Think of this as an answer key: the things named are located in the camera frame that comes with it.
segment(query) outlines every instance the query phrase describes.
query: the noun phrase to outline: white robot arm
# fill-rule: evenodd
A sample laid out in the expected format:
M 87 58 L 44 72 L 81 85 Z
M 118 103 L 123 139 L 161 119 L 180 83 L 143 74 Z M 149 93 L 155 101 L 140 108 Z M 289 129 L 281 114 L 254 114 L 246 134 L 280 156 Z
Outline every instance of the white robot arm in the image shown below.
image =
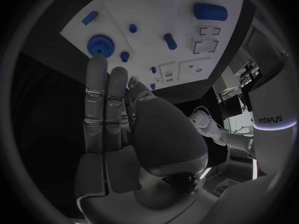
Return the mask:
M 253 143 L 252 137 L 229 134 L 227 130 L 218 128 L 217 123 L 204 111 L 197 111 L 192 114 L 189 119 L 201 135 L 212 138 L 216 144 L 221 146 L 228 145 L 232 148 L 245 151 L 255 157 L 254 152 L 250 151 Z

